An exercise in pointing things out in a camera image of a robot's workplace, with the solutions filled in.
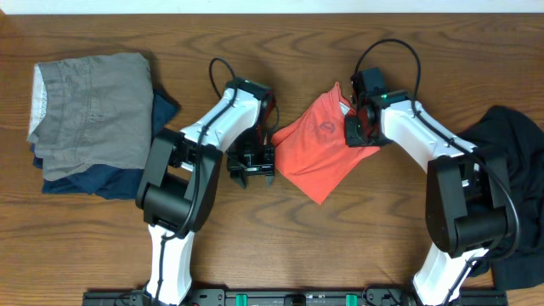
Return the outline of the red printed t-shirt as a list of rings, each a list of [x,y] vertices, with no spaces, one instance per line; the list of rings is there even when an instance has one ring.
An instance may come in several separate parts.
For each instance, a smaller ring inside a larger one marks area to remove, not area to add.
[[[380,150],[378,146],[346,144],[345,117],[353,114],[354,109],[336,82],[295,122],[272,136],[276,169],[318,204],[363,159]]]

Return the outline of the black garment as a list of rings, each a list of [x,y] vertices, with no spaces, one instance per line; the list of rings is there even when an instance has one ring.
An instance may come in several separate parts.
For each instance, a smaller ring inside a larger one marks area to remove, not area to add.
[[[523,113],[493,106],[460,137],[479,147],[497,148],[507,158],[520,223],[514,254],[499,262],[480,263],[471,275],[491,270],[496,288],[503,291],[539,286],[543,283],[543,131]]]

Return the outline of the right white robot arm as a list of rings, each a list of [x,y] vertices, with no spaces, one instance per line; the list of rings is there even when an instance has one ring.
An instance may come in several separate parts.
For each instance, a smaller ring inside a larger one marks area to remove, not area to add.
[[[519,221],[500,153],[463,140],[405,90],[388,89],[377,68],[351,77],[355,114],[345,118],[350,147],[399,145],[426,173],[425,220],[432,245],[410,286],[377,295],[391,305],[492,305],[496,293],[462,294],[473,267],[516,236]]]

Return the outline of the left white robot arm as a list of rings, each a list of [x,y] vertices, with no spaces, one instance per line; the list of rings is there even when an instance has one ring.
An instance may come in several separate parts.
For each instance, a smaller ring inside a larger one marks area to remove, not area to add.
[[[276,106],[271,88],[237,78],[219,102],[180,131],[163,129],[150,148],[136,195],[152,240],[150,305],[179,305],[192,286],[196,232],[215,201],[221,168],[241,188],[251,176],[275,178],[275,148],[266,122]]]

